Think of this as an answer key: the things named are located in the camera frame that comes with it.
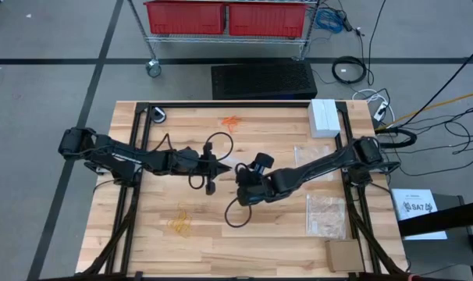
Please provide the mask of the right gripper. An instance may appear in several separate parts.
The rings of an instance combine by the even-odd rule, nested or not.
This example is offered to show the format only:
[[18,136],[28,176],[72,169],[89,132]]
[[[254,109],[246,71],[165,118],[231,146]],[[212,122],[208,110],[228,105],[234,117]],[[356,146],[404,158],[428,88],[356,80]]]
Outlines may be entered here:
[[241,206],[271,203],[278,199],[271,174],[260,175],[244,163],[236,165],[237,200]]

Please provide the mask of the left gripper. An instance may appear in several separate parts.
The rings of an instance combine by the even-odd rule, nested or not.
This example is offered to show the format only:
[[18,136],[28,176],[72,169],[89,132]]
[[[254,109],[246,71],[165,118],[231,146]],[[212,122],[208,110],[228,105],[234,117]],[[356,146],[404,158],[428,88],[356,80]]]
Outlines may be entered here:
[[[227,153],[219,158],[212,153],[212,149],[212,142],[206,142],[203,146],[203,159],[215,168],[206,177],[208,180],[205,185],[206,194],[214,194],[216,190],[216,185],[214,182],[215,178],[231,170],[231,167],[222,161],[231,155],[232,148],[230,148]],[[203,176],[204,171],[199,166],[199,158],[200,156],[198,152],[193,149],[185,148],[180,150],[180,174],[182,176]]]

